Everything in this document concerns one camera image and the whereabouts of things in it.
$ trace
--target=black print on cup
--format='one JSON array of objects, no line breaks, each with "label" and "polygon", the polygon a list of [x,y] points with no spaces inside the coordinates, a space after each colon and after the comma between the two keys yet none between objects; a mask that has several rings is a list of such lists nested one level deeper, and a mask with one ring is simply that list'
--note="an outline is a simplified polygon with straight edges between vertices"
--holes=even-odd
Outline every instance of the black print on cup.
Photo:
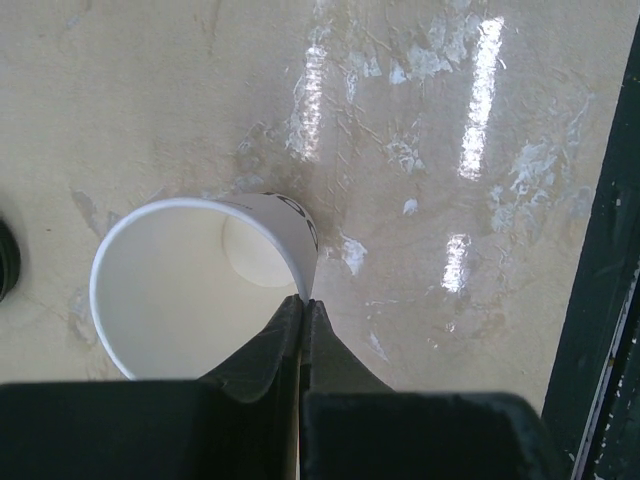
[{"label": "black print on cup", "polygon": [[296,202],[291,200],[290,198],[284,197],[282,195],[278,195],[277,193],[265,192],[263,193],[263,195],[275,195],[276,198],[278,198],[278,200],[282,200],[284,203],[286,203],[288,206],[293,208],[302,218],[304,218],[307,221],[307,227],[309,227],[309,233],[311,233],[311,238],[313,239],[313,243],[316,246],[316,253],[317,253],[318,252],[318,232],[316,231],[316,227],[313,224],[313,222],[309,220],[305,215],[303,208],[300,205],[298,205]]}]

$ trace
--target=scratched surface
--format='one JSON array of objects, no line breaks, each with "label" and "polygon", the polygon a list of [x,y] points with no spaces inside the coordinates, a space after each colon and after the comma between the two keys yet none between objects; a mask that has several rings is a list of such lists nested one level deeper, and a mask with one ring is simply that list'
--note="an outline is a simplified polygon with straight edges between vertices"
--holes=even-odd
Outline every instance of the scratched surface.
[{"label": "scratched surface", "polygon": [[106,232],[271,190],[312,212],[314,296],[384,381],[540,408],[639,2],[534,3],[0,0],[25,257],[0,380],[117,378],[87,303]]}]

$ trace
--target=paper cup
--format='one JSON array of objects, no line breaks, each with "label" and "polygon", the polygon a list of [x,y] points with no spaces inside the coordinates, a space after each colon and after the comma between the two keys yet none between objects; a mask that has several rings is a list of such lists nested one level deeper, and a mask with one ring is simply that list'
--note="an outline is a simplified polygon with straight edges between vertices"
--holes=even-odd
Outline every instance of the paper cup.
[{"label": "paper cup", "polygon": [[197,378],[286,296],[309,301],[317,256],[313,220],[283,195],[162,200],[123,218],[98,248],[91,314],[128,378]]}]

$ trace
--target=black round object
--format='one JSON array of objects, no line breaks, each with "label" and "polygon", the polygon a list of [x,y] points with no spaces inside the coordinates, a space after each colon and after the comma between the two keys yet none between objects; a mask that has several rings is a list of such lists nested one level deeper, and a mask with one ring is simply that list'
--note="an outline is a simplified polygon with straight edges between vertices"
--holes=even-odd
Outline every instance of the black round object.
[{"label": "black round object", "polygon": [[0,301],[18,283],[20,249],[6,223],[0,220]]}]

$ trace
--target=cup rim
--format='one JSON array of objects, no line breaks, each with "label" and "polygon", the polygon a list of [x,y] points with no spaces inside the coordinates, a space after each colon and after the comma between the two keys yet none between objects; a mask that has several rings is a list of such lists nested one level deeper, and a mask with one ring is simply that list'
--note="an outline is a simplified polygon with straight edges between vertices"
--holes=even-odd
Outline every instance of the cup rim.
[{"label": "cup rim", "polygon": [[267,240],[269,240],[269,242],[278,250],[284,261],[287,263],[287,266],[289,267],[289,271],[293,276],[293,280],[296,284],[296,289],[298,290],[298,295],[300,296],[301,300],[305,304],[309,301],[309,292],[307,291],[302,272],[297,267],[293,256],[283,247],[283,245],[278,241],[271,230],[269,230],[262,222],[259,222],[241,209],[234,207],[232,204],[223,202],[224,200],[218,201],[205,200],[200,198],[177,197],[148,203],[147,205],[135,209],[133,212],[129,213],[127,216],[118,221],[118,223],[116,223],[113,228],[109,230],[102,242],[100,242],[100,246],[98,247],[96,255],[93,259],[93,264],[91,265],[91,274],[89,276],[89,306],[91,310],[91,317],[93,318],[93,324],[96,328],[96,332],[98,333],[98,338],[100,338],[100,342],[104,346],[109,357],[116,365],[116,367],[118,367],[118,369],[129,380],[135,380],[135,375],[120,361],[118,356],[115,354],[111,347],[111,344],[109,343],[106,332],[104,331],[102,319],[100,318],[100,314],[98,313],[97,309],[96,283],[107,249],[127,227],[140,220],[142,217],[161,210],[167,210],[169,208],[175,207],[201,208],[231,215],[251,225],[253,228],[258,230],[258,232],[260,232]]}]

